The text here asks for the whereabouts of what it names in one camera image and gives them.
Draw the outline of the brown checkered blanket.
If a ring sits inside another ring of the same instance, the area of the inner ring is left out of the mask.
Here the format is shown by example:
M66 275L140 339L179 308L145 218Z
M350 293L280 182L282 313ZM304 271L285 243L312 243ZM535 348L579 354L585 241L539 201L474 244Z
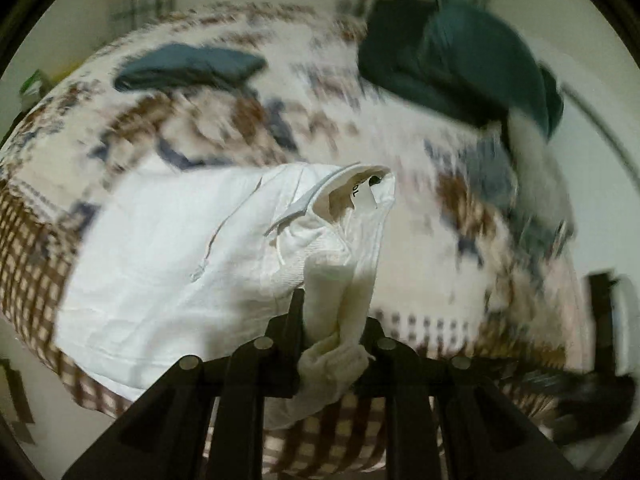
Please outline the brown checkered blanket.
M98 384L53 343L53 324L77 240L41 220L19 192L1 188L1 312L19 341L53 372L82 408L111 418L129 401ZM385 465L383 399L352 394L285 430L262 437L262 470L320 479Z

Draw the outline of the floral bed sheet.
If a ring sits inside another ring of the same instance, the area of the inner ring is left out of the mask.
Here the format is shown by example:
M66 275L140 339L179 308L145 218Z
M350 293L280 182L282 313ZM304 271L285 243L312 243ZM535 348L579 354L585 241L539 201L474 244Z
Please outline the floral bed sheet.
M466 180L462 150L496 125L454 122L362 80L363 33L351 18L296 6L219 3L130 32L61 81L1 151L1 187L77 240L58 307L92 222L146 166L383 166L395 201L368 314L433 358L464 351L586 367L590 333L570 240L556 257L532 260ZM267 67L234 91L114 88L125 63L166 44L244 51Z

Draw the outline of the dark green garment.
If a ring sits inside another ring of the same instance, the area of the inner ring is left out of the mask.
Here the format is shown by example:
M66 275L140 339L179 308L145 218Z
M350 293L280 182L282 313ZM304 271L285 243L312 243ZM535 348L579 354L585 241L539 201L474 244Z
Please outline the dark green garment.
M555 76L522 37L462 0L378 0L358 70L371 84L474 127L519 110L550 138L563 115Z

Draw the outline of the folded teal garment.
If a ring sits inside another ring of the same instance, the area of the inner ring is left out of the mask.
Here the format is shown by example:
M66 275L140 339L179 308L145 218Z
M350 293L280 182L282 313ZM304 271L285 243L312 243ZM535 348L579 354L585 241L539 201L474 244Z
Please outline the folded teal garment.
M125 63L114 78L120 92L207 86L234 91L267 67L267 61L248 52L166 44Z

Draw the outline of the white pants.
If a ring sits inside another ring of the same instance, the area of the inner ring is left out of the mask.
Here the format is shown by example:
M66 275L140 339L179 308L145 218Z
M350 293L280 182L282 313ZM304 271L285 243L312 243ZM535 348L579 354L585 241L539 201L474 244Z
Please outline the white pants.
M146 166L128 174L82 241L55 344L136 400L178 359L228 356L301 289L302 383L271 400L270 429L341 399L370 364L361 343L395 201L383 166Z

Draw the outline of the grey blue denim garment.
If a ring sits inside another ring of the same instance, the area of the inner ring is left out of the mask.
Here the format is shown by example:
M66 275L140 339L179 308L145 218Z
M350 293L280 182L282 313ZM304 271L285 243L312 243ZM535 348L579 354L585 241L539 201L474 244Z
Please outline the grey blue denim garment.
M534 261L562 252L575 234L574 209L542 130L519 110L460 154L471 190L508 222L514 244Z

